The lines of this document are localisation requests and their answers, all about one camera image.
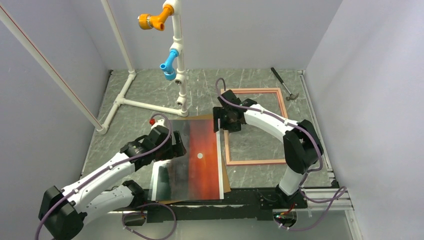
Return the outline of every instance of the gray marble surface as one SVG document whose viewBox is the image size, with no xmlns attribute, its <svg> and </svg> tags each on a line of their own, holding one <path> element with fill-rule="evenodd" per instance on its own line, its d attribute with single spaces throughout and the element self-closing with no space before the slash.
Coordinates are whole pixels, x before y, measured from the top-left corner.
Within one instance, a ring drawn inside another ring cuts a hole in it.
<svg viewBox="0 0 424 240">
<path fill-rule="evenodd" d="M 312 116 L 306 94 L 297 72 L 295 70 L 277 71 L 290 90 L 293 93 L 299 93 L 299 97 L 294 101 L 284 99 L 288 118 L 296 121 L 303 119 L 311 121 Z M 114 70 L 112 72 L 99 113 L 101 123 L 109 113 L 127 76 L 126 70 Z M 187 79 L 189 116 L 211 114 L 212 107 L 220 106 L 215 92 L 215 81 L 219 77 L 225 79 L 228 88 L 281 88 L 283 98 L 288 94 L 269 69 L 189 69 Z M 165 80 L 160 69 L 143 69 L 137 71 L 137 76 L 125 98 L 163 107 L 177 108 L 175 100 L 178 97 L 178 92 L 178 86 L 172 81 Z M 270 111 L 281 113 L 272 94 L 240 94 L 240 97 L 242 100 L 246 97 L 253 98 Z M 125 143 L 148 134 L 150 131 L 148 120 L 154 112 L 139 107 L 121 105 L 110 124 L 108 132 L 105 135 L 94 133 L 82 170 L 82 177 L 103 165 Z M 170 119 L 178 118 L 172 114 L 166 114 L 166 116 Z M 283 146 L 273 136 L 254 126 L 244 125 L 242 128 L 243 131 L 230 135 L 232 159 L 277 159 L 284 157 Z M 224 137 L 221 134 L 221 145 L 223 146 L 223 144 Z M 152 166 L 153 164 L 145 166 L 116 184 L 132 179 L 141 187 L 147 189 L 150 187 Z M 284 175 L 286 168 L 287 166 L 284 164 L 226 167 L 232 188 L 275 187 Z M 324 164 L 321 171 L 311 173 L 305 185 L 308 187 L 329 186 L 326 165 Z"/>
</svg>

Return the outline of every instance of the orange faucet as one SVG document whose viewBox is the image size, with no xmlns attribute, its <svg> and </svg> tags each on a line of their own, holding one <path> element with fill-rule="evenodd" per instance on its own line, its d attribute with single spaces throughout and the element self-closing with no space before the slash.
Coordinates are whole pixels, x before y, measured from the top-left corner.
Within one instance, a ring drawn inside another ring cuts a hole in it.
<svg viewBox="0 0 424 240">
<path fill-rule="evenodd" d="M 152 16 L 148 13 L 141 14 L 138 17 L 138 24 L 140 24 L 140 28 L 144 30 L 155 28 L 159 31 L 163 31 L 165 30 L 165 21 L 172 14 L 174 14 L 174 8 L 167 4 L 163 7 L 162 13 L 157 16 Z"/>
</svg>

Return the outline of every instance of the gray wall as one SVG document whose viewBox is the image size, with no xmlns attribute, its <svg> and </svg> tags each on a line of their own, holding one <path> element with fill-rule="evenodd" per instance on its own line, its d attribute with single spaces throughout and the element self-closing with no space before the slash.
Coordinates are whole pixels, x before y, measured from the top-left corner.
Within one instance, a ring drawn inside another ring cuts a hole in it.
<svg viewBox="0 0 424 240">
<path fill-rule="evenodd" d="M 364 239 L 424 239 L 424 2 L 344 0 L 306 69 Z"/>
<path fill-rule="evenodd" d="M 126 69 L 100 0 L 73 0 L 109 69 Z M 141 30 L 137 17 L 157 15 L 161 0 L 109 0 L 137 69 L 158 68 L 173 42 L 165 31 Z M 342 0 L 182 0 L 185 66 L 305 69 Z"/>
<path fill-rule="evenodd" d="M 71 3 L 2 6 L 96 115 L 108 71 Z M 33 239 L 44 191 L 79 178 L 94 127 L 1 22 L 0 111 L 0 239 Z"/>
</svg>

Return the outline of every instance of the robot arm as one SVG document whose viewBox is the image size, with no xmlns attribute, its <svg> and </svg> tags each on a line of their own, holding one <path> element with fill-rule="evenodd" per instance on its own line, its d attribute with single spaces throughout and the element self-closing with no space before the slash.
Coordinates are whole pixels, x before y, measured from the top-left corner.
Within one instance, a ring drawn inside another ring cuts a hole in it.
<svg viewBox="0 0 424 240">
<path fill-rule="evenodd" d="M 277 185 L 276 192 L 280 203 L 290 205 L 293 198 L 299 193 L 299 185 L 304 179 L 308 168 L 318 160 L 318 155 L 311 139 L 293 126 L 306 130 L 313 137 L 322 154 L 323 149 L 314 126 L 308 120 L 297 122 L 275 114 L 276 117 L 283 120 L 280 121 L 269 114 L 264 114 L 264 111 L 270 111 L 263 108 L 256 101 L 246 99 L 242 102 L 231 90 L 227 90 L 221 96 L 232 104 L 251 109 L 231 106 L 218 97 L 222 107 L 213 108 L 215 132 L 219 129 L 228 130 L 230 133 L 238 132 L 241 130 L 242 124 L 249 124 L 264 130 L 283 143 L 285 161 L 288 168 Z"/>
<path fill-rule="evenodd" d="M 125 181 L 113 190 L 105 190 L 123 177 L 149 165 L 152 161 L 172 159 L 186 154 L 180 133 L 174 131 L 174 145 L 172 144 L 172 137 L 170 137 L 157 151 L 117 165 L 116 163 L 122 160 L 154 149 L 166 139 L 169 129 L 164 126 L 164 121 L 159 120 L 156 123 L 152 122 L 152 124 L 149 135 L 128 142 L 120 149 L 120 152 L 117 152 L 109 161 L 86 177 L 65 186 L 61 190 L 52 186 L 44 193 L 38 215 L 40 220 L 61 198 L 76 191 L 59 205 L 44 223 L 54 239 L 70 240 L 81 231 L 84 225 L 101 215 L 119 208 L 135 208 L 147 201 L 144 190 L 133 180 Z M 109 170 L 101 173 L 104 168 L 109 168 Z M 85 184 L 93 176 L 97 177 Z"/>
</svg>

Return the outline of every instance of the blue faucet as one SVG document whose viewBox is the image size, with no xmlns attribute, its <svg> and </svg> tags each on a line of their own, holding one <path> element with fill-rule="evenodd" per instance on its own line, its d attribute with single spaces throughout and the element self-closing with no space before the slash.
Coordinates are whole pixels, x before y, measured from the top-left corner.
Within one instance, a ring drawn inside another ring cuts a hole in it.
<svg viewBox="0 0 424 240">
<path fill-rule="evenodd" d="M 171 51 L 169 51 L 169 57 L 159 66 L 168 81 L 174 80 L 177 76 L 175 69 L 172 67 L 172 63 L 176 57 L 178 57 L 178 51 L 171 49 Z"/>
</svg>

